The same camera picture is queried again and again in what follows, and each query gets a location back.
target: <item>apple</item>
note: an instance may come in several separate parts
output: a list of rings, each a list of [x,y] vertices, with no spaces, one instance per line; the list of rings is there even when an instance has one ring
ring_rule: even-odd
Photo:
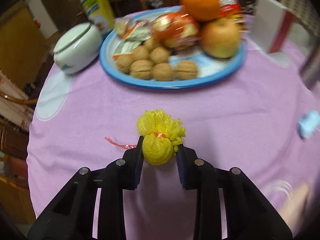
[[[212,57],[233,57],[241,41],[239,27],[229,18],[219,18],[204,25],[200,45]]]

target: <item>food packaging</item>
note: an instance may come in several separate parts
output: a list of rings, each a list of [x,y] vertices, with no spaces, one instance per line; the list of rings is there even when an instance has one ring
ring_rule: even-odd
[[[115,53],[112,58],[117,59],[120,55],[132,55],[133,50],[141,44],[141,41],[120,41],[116,47]]]
[[[115,31],[122,38],[133,26],[133,18],[123,17],[115,19]]]
[[[135,23],[122,37],[128,41],[146,41],[151,38],[151,29],[147,20],[141,20]]]
[[[185,49],[199,40],[199,24],[184,11],[163,14],[153,21],[152,33],[169,49]]]
[[[231,17],[240,27],[240,31],[247,31],[245,20],[238,0],[219,0],[220,17]]]
[[[80,0],[89,20],[107,36],[114,27],[114,15],[109,0]]]

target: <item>light blue object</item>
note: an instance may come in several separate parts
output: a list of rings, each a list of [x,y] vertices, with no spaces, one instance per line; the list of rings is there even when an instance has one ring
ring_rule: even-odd
[[[299,133],[302,138],[310,138],[312,133],[320,126],[320,115],[316,110],[311,110],[299,122]]]
[[[137,15],[134,17],[134,20],[146,19],[152,21],[162,14],[178,11],[179,9],[180,7],[177,6],[155,9]],[[149,89],[192,88],[218,82],[236,72],[241,67],[246,55],[244,42],[240,44],[238,52],[234,57],[222,60],[211,58],[204,54],[200,48],[194,46],[193,48],[189,48],[191,52],[188,54],[185,54],[184,51],[178,51],[177,55],[170,57],[169,63],[175,67],[182,60],[193,60],[200,69],[200,77],[191,80],[169,82],[141,80],[117,70],[112,55],[120,41],[115,31],[112,31],[105,39],[100,49],[100,64],[102,68],[109,76],[122,83]]]

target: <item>plate rim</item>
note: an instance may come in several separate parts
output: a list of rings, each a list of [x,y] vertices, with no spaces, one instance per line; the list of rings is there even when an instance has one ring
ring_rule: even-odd
[[[180,9],[179,7],[167,7],[167,8],[154,9],[154,10],[142,12],[133,18],[134,18],[134,20],[137,20],[137,19],[144,17],[146,15],[150,15],[151,13],[155,13],[155,12],[165,13],[165,12],[178,11],[179,9]],[[106,39],[103,41],[103,44],[100,48],[100,55],[99,55],[101,66],[109,76],[116,79],[117,81],[120,81],[120,82],[127,84],[127,85],[140,87],[140,88],[184,89],[184,88],[199,87],[199,86],[207,85],[210,83],[219,82],[219,81],[229,77],[233,73],[235,73],[243,65],[244,57],[246,55],[245,43],[244,43],[244,41],[241,41],[238,52],[233,57],[233,60],[230,63],[230,65],[227,68],[225,68],[225,69],[223,69],[213,75],[201,77],[201,78],[195,78],[195,79],[191,79],[191,80],[177,80],[177,81],[142,80],[142,79],[133,78],[129,75],[121,73],[108,64],[108,60],[106,59],[106,50],[108,49],[108,47],[107,47],[108,44],[115,36],[116,36],[116,31],[113,30],[106,37]]]

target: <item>pink tablecloth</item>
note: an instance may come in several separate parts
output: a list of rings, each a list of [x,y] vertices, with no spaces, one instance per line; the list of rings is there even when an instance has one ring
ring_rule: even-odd
[[[101,169],[121,158],[124,150],[104,137],[135,144],[138,117],[155,108],[183,121],[185,146],[215,167],[240,167],[277,210],[294,199],[288,196],[295,189],[308,195],[320,169],[320,132],[303,141],[297,121],[320,110],[320,101],[299,78],[304,57],[287,42],[291,63],[282,68],[251,41],[247,49],[243,67],[229,79],[190,90],[125,86],[99,61],[72,78],[53,65],[30,127],[27,163],[36,215],[79,168]],[[163,166],[145,162],[138,189],[124,192],[127,238],[191,239],[195,198],[182,189],[174,158]]]

